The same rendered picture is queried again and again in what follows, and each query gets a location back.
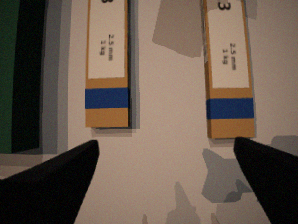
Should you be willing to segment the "cardboard pack of welding electrodes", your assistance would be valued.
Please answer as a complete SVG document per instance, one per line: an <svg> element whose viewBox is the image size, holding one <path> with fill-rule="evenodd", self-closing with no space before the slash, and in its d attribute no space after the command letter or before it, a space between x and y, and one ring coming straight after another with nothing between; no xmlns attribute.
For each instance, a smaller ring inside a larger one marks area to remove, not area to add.
<svg viewBox="0 0 298 224"><path fill-rule="evenodd" d="M129 0L88 0L85 127L130 127Z"/></svg>

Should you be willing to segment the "tan cardboard box with blue band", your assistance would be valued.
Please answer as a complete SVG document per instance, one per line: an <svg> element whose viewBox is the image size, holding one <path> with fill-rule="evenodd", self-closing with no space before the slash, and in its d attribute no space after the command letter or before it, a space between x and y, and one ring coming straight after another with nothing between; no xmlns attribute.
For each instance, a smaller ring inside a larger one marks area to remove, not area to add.
<svg viewBox="0 0 298 224"><path fill-rule="evenodd" d="M208 138L255 137L243 0L200 0Z"/></svg>

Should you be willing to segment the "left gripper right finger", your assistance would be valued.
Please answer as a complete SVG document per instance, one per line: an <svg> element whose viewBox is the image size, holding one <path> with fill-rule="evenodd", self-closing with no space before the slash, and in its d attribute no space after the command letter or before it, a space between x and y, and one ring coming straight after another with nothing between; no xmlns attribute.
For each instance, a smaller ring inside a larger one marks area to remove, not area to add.
<svg viewBox="0 0 298 224"><path fill-rule="evenodd" d="M298 156L236 137L234 154L271 224L298 224Z"/></svg>

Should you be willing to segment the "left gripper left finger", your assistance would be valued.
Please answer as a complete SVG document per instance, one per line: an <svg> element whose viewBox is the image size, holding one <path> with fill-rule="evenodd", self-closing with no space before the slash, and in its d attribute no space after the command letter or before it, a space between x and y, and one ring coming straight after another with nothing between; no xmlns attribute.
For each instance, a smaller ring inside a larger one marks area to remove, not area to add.
<svg viewBox="0 0 298 224"><path fill-rule="evenodd" d="M0 224L74 224L99 153L98 141L89 140L0 179Z"/></svg>

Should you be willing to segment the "green rectangular block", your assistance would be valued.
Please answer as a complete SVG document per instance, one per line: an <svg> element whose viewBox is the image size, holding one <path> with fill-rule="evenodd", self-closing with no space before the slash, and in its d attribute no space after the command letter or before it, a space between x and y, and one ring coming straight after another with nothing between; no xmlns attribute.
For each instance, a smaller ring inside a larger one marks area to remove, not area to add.
<svg viewBox="0 0 298 224"><path fill-rule="evenodd" d="M0 153L39 148L46 0L0 0Z"/></svg>

